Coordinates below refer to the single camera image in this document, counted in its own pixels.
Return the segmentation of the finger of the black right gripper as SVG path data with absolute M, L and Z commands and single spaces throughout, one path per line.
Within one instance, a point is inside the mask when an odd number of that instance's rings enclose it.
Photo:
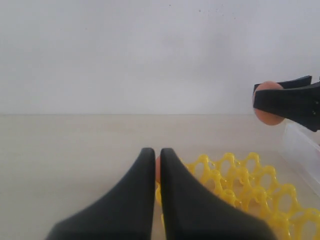
M 294 89 L 310 85 L 312 82 L 312 76 L 307 75 L 294 80 L 287 80 L 281 82 L 265 81 L 263 83 L 257 83 L 254 85 L 254 91 L 262 90 L 284 90 Z
M 317 132 L 320 130 L 320 83 L 298 88 L 258 90 L 253 107 Z

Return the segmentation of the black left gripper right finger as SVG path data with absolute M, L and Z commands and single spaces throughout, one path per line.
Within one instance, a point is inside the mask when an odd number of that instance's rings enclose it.
M 268 225 L 212 194 L 172 148 L 160 152 L 160 188 L 168 240 L 275 240 Z

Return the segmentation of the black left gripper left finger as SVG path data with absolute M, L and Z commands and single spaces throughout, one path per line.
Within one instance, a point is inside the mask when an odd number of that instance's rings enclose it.
M 149 240 L 155 205 L 155 151 L 142 148 L 132 167 L 102 198 L 58 222 L 48 240 Z

